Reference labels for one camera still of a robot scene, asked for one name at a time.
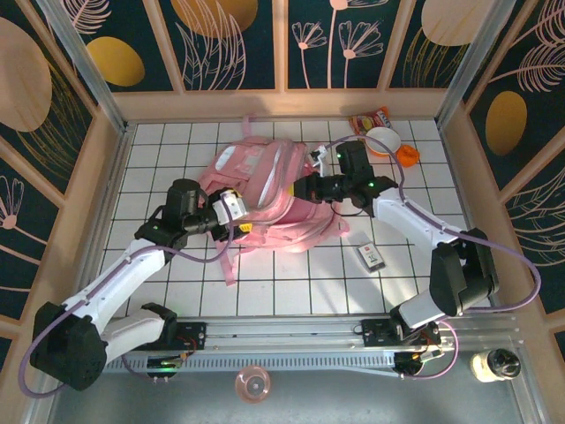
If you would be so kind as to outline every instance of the flower pattern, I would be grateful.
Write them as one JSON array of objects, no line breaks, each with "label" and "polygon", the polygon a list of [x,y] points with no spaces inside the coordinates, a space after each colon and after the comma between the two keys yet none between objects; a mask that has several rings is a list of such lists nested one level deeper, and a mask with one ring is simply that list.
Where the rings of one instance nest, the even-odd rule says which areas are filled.
[{"label": "flower pattern", "polygon": [[388,0],[329,0],[329,4],[335,11],[343,11],[350,8],[373,7],[388,3]]},{"label": "flower pattern", "polygon": [[[337,11],[344,11],[348,8],[351,9],[360,9],[363,7],[374,7],[374,6],[382,6],[383,4],[388,3],[388,0],[329,0],[329,5],[332,6],[332,20],[329,27],[329,44],[328,44],[328,88],[332,87],[332,47],[334,41],[334,28],[335,28],[335,17],[337,15]],[[347,75],[347,65],[348,65],[348,58],[346,57],[345,62],[345,74]],[[347,80],[344,82],[344,87],[347,87]]]},{"label": "flower pattern", "polygon": [[[10,185],[8,178],[4,175],[0,175],[0,230],[15,230],[31,240],[47,245],[47,241],[35,237],[33,234],[30,234],[18,227],[18,214],[21,210],[22,201],[24,199],[24,188],[24,183],[19,181],[17,178],[14,178]],[[24,261],[34,263],[35,265],[40,264],[40,262],[35,258],[17,252],[8,246],[0,245],[0,251],[11,254],[12,256]],[[0,289],[17,291],[17,289],[10,289],[4,286],[0,286]]]},{"label": "flower pattern", "polygon": [[321,47],[328,43],[328,39],[324,37],[324,31],[320,27],[320,22],[315,24],[307,22],[304,26],[297,22],[292,24],[292,33],[301,50]]},{"label": "flower pattern", "polygon": [[351,32],[352,24],[348,20],[339,25],[339,38],[342,44],[343,57],[354,59],[382,53],[383,44],[380,39],[379,23],[360,22]]},{"label": "flower pattern", "polygon": [[24,198],[24,183],[14,178],[11,187],[8,178],[0,176],[0,227],[12,230],[18,222],[21,201]]}]

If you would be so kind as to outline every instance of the jar lid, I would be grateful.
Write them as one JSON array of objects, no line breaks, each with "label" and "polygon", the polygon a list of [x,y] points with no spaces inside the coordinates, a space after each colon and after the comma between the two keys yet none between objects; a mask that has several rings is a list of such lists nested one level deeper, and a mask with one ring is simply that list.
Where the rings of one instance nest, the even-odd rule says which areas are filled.
[{"label": "jar lid", "polygon": [[503,378],[517,377],[522,369],[517,355],[506,349],[490,351],[486,362],[495,375]]}]

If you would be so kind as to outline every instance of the white bowl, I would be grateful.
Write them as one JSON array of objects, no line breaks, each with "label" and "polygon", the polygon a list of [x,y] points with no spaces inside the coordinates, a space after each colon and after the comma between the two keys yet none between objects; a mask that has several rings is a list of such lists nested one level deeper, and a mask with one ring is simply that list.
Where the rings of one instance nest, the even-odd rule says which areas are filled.
[{"label": "white bowl", "polygon": [[[386,126],[375,126],[367,132],[367,135],[381,143],[384,143],[384,145],[387,146],[392,153],[396,153],[396,151],[400,148],[400,136],[396,133],[396,131],[387,128]],[[378,143],[371,140],[366,140],[366,143],[372,153],[375,153],[376,155],[388,155],[388,152],[386,152],[385,149]]]}]

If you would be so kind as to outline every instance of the snack bag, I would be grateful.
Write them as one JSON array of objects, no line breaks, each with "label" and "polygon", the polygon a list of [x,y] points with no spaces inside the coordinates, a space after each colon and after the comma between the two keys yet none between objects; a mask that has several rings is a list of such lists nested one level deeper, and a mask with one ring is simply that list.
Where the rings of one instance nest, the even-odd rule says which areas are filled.
[{"label": "snack bag", "polygon": [[386,126],[387,128],[392,128],[392,125],[388,120],[388,109],[386,106],[373,112],[367,112],[364,115],[350,117],[349,120],[351,129],[357,135],[366,135],[367,131],[375,126]]}]

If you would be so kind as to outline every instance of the backpack strap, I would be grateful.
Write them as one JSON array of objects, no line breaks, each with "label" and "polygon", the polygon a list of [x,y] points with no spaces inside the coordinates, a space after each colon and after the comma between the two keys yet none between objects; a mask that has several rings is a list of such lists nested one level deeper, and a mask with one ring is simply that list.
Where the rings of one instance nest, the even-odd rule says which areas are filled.
[{"label": "backpack strap", "polygon": [[339,217],[335,235],[342,237],[348,232],[350,232],[350,224],[347,221],[345,221],[342,217]]},{"label": "backpack strap", "polygon": [[[217,252],[221,252],[222,249],[224,248],[225,243],[221,242],[221,241],[216,241],[215,242],[215,249]],[[226,285],[230,286],[235,284],[236,281],[236,277],[234,275],[234,265],[230,260],[230,252],[227,252],[226,254],[220,256],[220,259],[218,259],[219,263],[220,263],[220,268],[222,269],[222,273],[223,273],[223,277],[226,280]]]},{"label": "backpack strap", "polygon": [[251,137],[251,115],[245,115],[244,120],[241,123],[242,132],[244,134],[244,138]]}]

